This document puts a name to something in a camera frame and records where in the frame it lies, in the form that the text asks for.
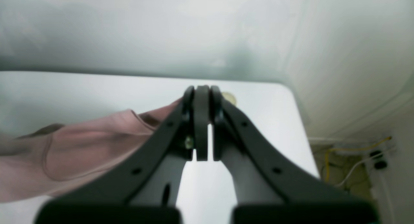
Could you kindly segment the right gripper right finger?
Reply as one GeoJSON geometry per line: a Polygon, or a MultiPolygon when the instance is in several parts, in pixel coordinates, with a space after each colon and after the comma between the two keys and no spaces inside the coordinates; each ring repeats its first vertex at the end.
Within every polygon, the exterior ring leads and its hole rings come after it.
{"type": "Polygon", "coordinates": [[[217,86],[210,109],[213,159],[226,166],[236,193],[230,223],[379,223],[368,202],[321,182],[275,149],[217,86]]]}

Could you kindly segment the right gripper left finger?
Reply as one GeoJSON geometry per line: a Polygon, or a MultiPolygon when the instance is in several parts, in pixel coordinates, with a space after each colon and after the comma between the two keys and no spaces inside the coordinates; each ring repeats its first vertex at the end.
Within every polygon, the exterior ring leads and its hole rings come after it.
{"type": "Polygon", "coordinates": [[[150,139],[95,181],[47,203],[37,224],[182,224],[182,171],[208,159],[209,87],[190,86],[150,139]]]}

